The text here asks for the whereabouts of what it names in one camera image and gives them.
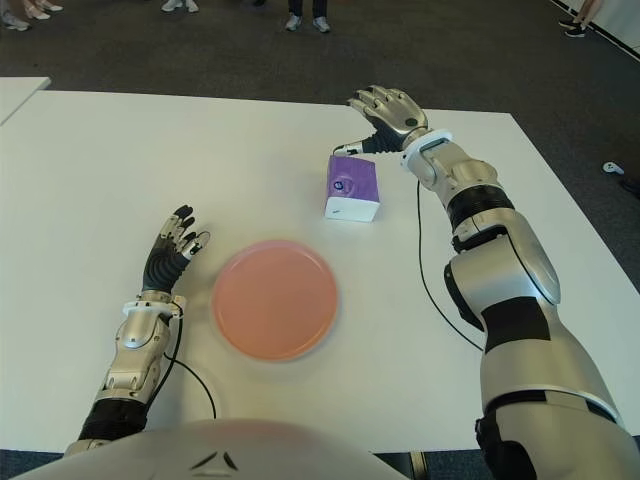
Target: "white sneaker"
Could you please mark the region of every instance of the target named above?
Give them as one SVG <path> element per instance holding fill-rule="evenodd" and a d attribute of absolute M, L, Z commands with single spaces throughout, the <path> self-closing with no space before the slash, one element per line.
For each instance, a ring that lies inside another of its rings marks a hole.
<path fill-rule="evenodd" d="M 62 10 L 64 10 L 64 8 L 61 7 L 60 5 L 51 3 L 48 0 L 36 0 L 36 6 L 43 12 L 46 10 L 50 12 L 61 12 Z"/>
<path fill-rule="evenodd" d="M 4 26 L 9 30 L 18 30 L 19 32 L 24 32 L 31 28 L 31 25 L 29 23 L 20 20 L 9 10 L 2 14 L 2 23 L 4 23 Z"/>
<path fill-rule="evenodd" d="M 180 8 L 182 6 L 182 0 L 168 0 L 167 3 L 165 3 L 162 7 L 161 10 L 163 12 L 173 12 L 176 8 Z"/>
<path fill-rule="evenodd" d="M 327 22 L 327 17 L 318 17 L 313 19 L 313 26 L 316 27 L 322 33 L 329 33 L 331 26 Z"/>
<path fill-rule="evenodd" d="M 189 13 L 196 13 L 200 11 L 198 5 L 196 5 L 196 2 L 194 2 L 193 0 L 186 0 L 185 5 L 187 6 L 187 10 L 189 11 Z"/>
<path fill-rule="evenodd" d="M 297 15 L 294 15 L 292 13 L 291 16 L 289 17 L 289 21 L 284 26 L 284 28 L 289 30 L 290 32 L 295 32 L 298 29 L 298 27 L 300 27 L 301 24 L 302 24 L 302 17 L 298 17 Z"/>
<path fill-rule="evenodd" d="M 44 13 L 29 0 L 24 0 L 24 11 L 29 18 L 36 18 L 38 20 L 48 20 L 51 18 L 51 15 Z"/>

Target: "purple box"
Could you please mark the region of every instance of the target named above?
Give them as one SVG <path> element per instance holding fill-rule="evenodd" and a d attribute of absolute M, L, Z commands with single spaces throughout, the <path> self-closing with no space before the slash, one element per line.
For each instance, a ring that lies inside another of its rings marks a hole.
<path fill-rule="evenodd" d="M 370 222 L 379 206 L 376 164 L 332 155 L 327 169 L 325 217 Z"/>

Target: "person's foot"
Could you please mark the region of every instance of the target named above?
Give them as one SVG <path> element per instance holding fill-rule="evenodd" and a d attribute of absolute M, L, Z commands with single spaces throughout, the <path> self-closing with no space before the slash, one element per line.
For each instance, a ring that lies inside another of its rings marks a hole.
<path fill-rule="evenodd" d="M 160 9 L 163 12 L 173 12 L 176 8 L 180 8 L 182 6 L 182 0 L 168 0 Z"/>
<path fill-rule="evenodd" d="M 289 30 L 290 32 L 295 32 L 300 27 L 301 24 L 302 24 L 302 17 L 298 17 L 297 15 L 294 15 L 292 13 L 291 16 L 289 17 L 289 21 L 286 23 L 284 28 L 286 30 Z"/>
<path fill-rule="evenodd" d="M 196 13 L 200 11 L 198 5 L 196 5 L 196 2 L 194 2 L 193 0 L 185 0 L 185 5 L 187 6 L 187 11 L 189 13 Z"/>
<path fill-rule="evenodd" d="M 19 32 L 24 32 L 31 28 L 31 25 L 28 22 L 20 20 L 9 10 L 2 14 L 2 23 L 9 30 L 17 30 Z"/>
<path fill-rule="evenodd" d="M 558 20 L 558 25 L 564 28 L 576 28 L 580 26 L 580 22 L 576 22 L 573 19 L 571 20 Z"/>
<path fill-rule="evenodd" d="M 61 12 L 64 10 L 60 5 L 56 5 L 55 3 L 51 3 L 48 0 L 36 0 L 36 6 L 42 10 L 43 12 Z"/>
<path fill-rule="evenodd" d="M 331 26 L 329 25 L 329 22 L 327 22 L 327 17 L 314 18 L 313 26 L 322 33 L 329 33 L 331 31 Z"/>
<path fill-rule="evenodd" d="M 564 32 L 564 34 L 567 37 L 580 38 L 585 36 L 586 31 L 587 31 L 586 28 L 582 28 L 580 25 L 578 25 L 577 27 L 574 27 L 571 30 L 567 30 L 566 32 Z"/>
<path fill-rule="evenodd" d="M 49 18 L 51 18 L 51 15 L 44 13 L 28 0 L 25 0 L 24 2 L 24 11 L 29 18 L 36 18 L 38 20 L 48 20 Z"/>

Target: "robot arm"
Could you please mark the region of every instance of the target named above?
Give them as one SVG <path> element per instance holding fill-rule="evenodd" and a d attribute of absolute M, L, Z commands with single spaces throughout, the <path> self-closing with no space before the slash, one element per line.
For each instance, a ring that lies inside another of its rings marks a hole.
<path fill-rule="evenodd" d="M 209 241 L 209 232 L 185 231 L 193 209 L 182 206 L 165 222 L 147 259 L 142 292 L 125 304 L 126 320 L 116 334 L 116 355 L 96 395 L 78 441 L 65 455 L 104 445 L 142 431 L 158 392 L 162 354 L 169 343 L 169 321 L 181 318 L 183 297 L 173 286 L 191 258 Z"/>
<path fill-rule="evenodd" d="M 640 478 L 640 455 L 598 369 L 562 325 L 549 258 L 498 182 L 446 130 L 430 130 L 404 92 L 369 87 L 349 101 L 377 129 L 335 154 L 403 151 L 440 199 L 457 255 L 444 270 L 462 318 L 485 332 L 478 443 L 497 479 Z"/>

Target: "black wire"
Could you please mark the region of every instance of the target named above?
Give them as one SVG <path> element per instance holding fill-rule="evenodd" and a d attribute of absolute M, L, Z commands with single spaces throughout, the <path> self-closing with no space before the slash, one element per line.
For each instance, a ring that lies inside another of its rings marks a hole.
<path fill-rule="evenodd" d="M 209 391 L 209 389 L 207 388 L 207 385 L 202 381 L 202 379 L 198 376 L 198 374 L 196 372 L 194 372 L 192 370 L 192 368 L 187 365 L 184 362 L 181 362 L 180 360 L 176 359 L 176 358 L 171 358 L 169 355 L 167 355 L 166 353 L 164 354 L 164 357 L 167 360 L 171 360 L 173 362 L 176 362 L 178 365 L 180 365 L 181 367 L 185 368 L 191 375 L 194 376 L 194 378 L 196 380 L 198 380 L 198 382 L 200 382 L 200 385 L 202 385 L 202 388 L 204 388 L 204 391 L 207 394 L 207 397 L 209 397 L 209 403 L 211 404 L 211 410 L 213 410 L 213 419 L 215 420 L 216 418 L 218 418 L 218 412 L 216 411 L 216 404 L 213 401 L 213 397 L 211 396 L 211 392 Z"/>
<path fill-rule="evenodd" d="M 176 307 L 180 309 L 180 316 L 178 317 L 178 334 L 176 335 L 176 346 L 173 349 L 173 359 L 169 363 L 167 370 L 164 372 L 164 376 L 162 377 L 162 380 L 160 380 L 160 383 L 151 394 L 151 397 L 149 397 L 149 401 L 147 402 L 147 412 L 151 409 L 151 405 L 153 404 L 154 400 L 158 396 L 160 389 L 164 386 L 165 382 L 167 381 L 167 378 L 169 378 L 169 374 L 171 373 L 171 370 L 173 370 L 173 365 L 176 363 L 175 358 L 178 355 L 178 350 L 180 349 L 180 341 L 182 340 L 182 317 L 184 312 L 182 311 L 182 307 L 180 305 L 178 305 L 175 302 L 171 302 L 171 303 L 173 303 Z"/>
<path fill-rule="evenodd" d="M 418 204 L 418 263 L 420 265 L 420 278 L 422 278 L 422 285 L 424 286 L 424 289 L 427 292 L 427 295 L 429 296 L 429 300 L 431 300 L 431 303 L 433 303 L 433 306 L 436 307 L 436 310 L 438 310 L 438 313 L 440 314 L 440 316 L 444 318 L 444 321 L 447 322 L 449 326 L 457 332 L 458 335 L 460 335 L 462 338 L 464 338 L 467 342 L 469 342 L 471 345 L 476 347 L 478 350 L 482 351 L 482 348 L 480 346 L 472 342 L 464 333 L 458 330 L 456 326 L 453 323 L 451 323 L 451 321 L 449 321 L 447 316 L 442 312 L 442 310 L 440 310 L 440 307 L 431 296 L 429 287 L 427 287 L 427 282 L 424 279 L 424 269 L 422 267 L 422 212 L 420 210 L 420 181 L 419 180 L 418 180 L 418 184 L 416 185 L 416 198 L 417 198 L 417 204 Z"/>

